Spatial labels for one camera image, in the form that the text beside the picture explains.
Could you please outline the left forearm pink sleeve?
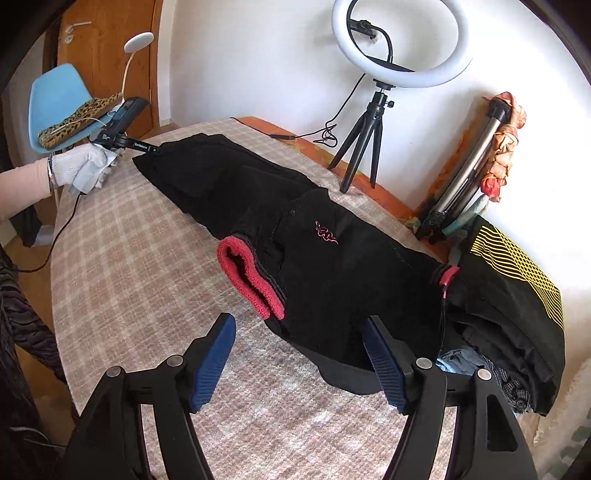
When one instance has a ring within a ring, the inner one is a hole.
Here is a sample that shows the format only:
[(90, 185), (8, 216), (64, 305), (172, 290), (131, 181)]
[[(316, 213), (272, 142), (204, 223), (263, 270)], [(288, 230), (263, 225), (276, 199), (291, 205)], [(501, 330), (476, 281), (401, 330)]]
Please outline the left forearm pink sleeve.
[(53, 186), (47, 158), (3, 172), (0, 175), (1, 222), (47, 198)]

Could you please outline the left hand white glove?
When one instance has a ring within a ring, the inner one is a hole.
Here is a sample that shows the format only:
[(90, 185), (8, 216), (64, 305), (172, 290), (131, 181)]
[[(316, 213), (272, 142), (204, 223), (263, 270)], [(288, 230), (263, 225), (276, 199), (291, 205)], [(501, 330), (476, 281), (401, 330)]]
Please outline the left hand white glove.
[(88, 194), (100, 189), (118, 161), (116, 152), (93, 143), (85, 143), (73, 149), (51, 155), (48, 169), (55, 186)]

